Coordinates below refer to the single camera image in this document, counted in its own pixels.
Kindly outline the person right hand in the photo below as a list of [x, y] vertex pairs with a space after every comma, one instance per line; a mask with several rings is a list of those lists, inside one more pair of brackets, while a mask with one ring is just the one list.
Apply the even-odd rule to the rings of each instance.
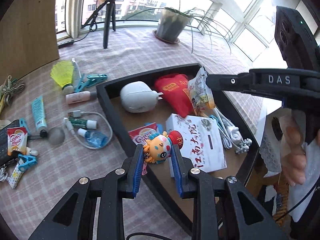
[[304, 185], [319, 163], [319, 135], [304, 146], [304, 134], [291, 114], [279, 119], [283, 138], [280, 144], [281, 169], [291, 187]]

